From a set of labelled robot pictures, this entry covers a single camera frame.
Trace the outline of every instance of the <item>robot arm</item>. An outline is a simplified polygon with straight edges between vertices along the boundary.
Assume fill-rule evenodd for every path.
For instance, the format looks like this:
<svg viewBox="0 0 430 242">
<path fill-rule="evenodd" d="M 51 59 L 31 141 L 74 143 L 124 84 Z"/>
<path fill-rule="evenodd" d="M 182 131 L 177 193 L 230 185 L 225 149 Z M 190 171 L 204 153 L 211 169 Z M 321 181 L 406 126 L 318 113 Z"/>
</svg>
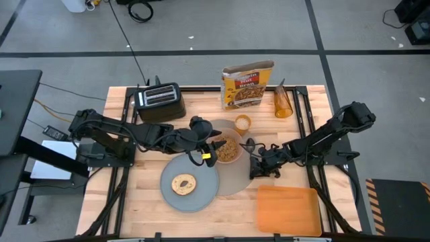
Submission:
<svg viewBox="0 0 430 242">
<path fill-rule="evenodd" d="M 206 162 L 208 167 L 212 167 L 217 160 L 215 150 L 225 144 L 226 141 L 206 144 L 206 140 L 221 134 L 221 132 L 213 130 L 209 121 L 197 116 L 191 119 L 189 127 L 190 129 L 173 129 L 173 125 L 170 124 L 144 123 L 136 125 L 106 118 L 95 110 L 82 110 L 77 112 L 69 131 L 71 138 L 77 140 L 92 138 L 103 145 L 107 153 L 118 159 L 127 158 L 128 142 L 124 139 L 112 138 L 109 134 L 130 139 L 141 152 L 187 153 L 195 165 L 203 165 Z M 210 154 L 210 156 L 208 155 L 203 163 L 197 163 L 192 159 L 191 151 L 199 151 L 202 154 Z"/>
<path fill-rule="evenodd" d="M 320 165 L 332 144 L 348 132 L 361 132 L 370 128 L 376 120 L 365 104 L 353 102 L 342 107 L 326 124 L 305 138 L 298 138 L 279 147 L 272 144 L 270 149 L 259 148 L 259 155 L 251 155 L 250 178 L 267 177 L 272 173 L 280 176 L 279 168 L 285 163 Z"/>
</svg>

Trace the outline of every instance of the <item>yellow and black striped tape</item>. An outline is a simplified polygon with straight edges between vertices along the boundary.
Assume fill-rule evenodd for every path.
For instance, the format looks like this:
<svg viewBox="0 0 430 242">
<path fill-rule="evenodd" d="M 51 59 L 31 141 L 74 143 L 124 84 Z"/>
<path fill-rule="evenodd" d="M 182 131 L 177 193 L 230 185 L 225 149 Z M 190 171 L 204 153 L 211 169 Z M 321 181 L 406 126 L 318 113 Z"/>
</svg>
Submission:
<svg viewBox="0 0 430 242">
<path fill-rule="evenodd" d="M 372 214 L 374 216 L 376 234 L 385 235 L 384 220 L 382 219 L 375 185 L 372 179 L 366 179 L 365 182 L 365 186 L 367 187 L 369 194 L 370 208 L 372 209 Z"/>
<path fill-rule="evenodd" d="M 430 202 L 430 187 L 425 182 L 421 182 L 421 185 L 423 185 L 425 193 L 427 194 L 427 198 Z"/>
</svg>

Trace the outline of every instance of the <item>cereal box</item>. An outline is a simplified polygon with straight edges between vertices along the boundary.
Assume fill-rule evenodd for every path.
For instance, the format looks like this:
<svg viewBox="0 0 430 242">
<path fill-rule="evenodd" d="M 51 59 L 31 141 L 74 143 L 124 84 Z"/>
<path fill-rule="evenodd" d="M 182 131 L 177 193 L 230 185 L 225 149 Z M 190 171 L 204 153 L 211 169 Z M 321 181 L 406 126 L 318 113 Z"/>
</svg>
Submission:
<svg viewBox="0 0 430 242">
<path fill-rule="evenodd" d="M 225 67 L 222 70 L 222 108 L 230 110 L 259 105 L 270 80 L 272 60 Z"/>
</svg>

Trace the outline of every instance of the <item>gray floor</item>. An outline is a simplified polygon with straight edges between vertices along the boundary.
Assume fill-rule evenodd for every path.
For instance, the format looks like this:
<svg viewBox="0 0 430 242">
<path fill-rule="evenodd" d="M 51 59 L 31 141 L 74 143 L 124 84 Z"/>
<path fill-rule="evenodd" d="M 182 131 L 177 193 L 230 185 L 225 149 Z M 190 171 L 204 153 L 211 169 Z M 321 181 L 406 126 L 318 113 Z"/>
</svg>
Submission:
<svg viewBox="0 0 430 242">
<path fill-rule="evenodd" d="M 18 5 L 0 1 L 0 32 Z M 155 16 L 147 24 L 132 21 L 124 6 L 114 3 L 135 50 L 316 50 L 305 0 L 163 0 L 151 3 Z M 403 30 L 382 24 L 382 13 L 398 0 L 313 0 L 316 20 L 327 50 L 409 50 Z M 400 25 L 393 13 L 387 21 Z M 60 1 L 27 0 L 1 52 L 129 51 L 109 5 L 95 11 L 69 13 Z M 220 70 L 265 59 L 275 61 L 271 84 L 324 84 L 318 55 L 139 56 L 146 78 L 180 85 L 219 85 Z M 365 102 L 377 115 L 371 131 L 349 135 L 363 189 L 365 178 L 430 183 L 426 165 L 430 135 L 430 56 L 328 56 L 341 105 Z M 41 82 L 85 95 L 105 97 L 112 85 L 142 85 L 132 57 L 0 58 L 0 70 L 41 69 Z M 41 86 L 36 97 L 55 110 L 75 113 L 103 110 L 104 103 Z M 68 124 L 34 104 L 29 119 L 67 131 Z M 37 142 L 42 129 L 26 123 L 24 136 Z M 47 241 L 75 234 L 82 196 L 37 197 L 33 225 L 17 226 L 25 191 L 18 192 L 0 241 Z"/>
</svg>

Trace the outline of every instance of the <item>orange cup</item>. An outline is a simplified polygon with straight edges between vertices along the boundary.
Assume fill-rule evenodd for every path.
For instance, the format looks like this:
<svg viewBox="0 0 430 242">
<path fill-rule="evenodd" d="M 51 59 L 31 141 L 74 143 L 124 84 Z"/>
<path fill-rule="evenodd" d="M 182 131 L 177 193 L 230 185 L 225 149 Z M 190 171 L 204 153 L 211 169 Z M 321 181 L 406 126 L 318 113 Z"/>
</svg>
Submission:
<svg viewBox="0 0 430 242">
<path fill-rule="evenodd" d="M 246 134 L 250 127 L 251 119 L 248 116 L 241 114 L 236 117 L 236 120 L 234 121 L 234 130 L 238 132 L 241 136 Z"/>
</svg>

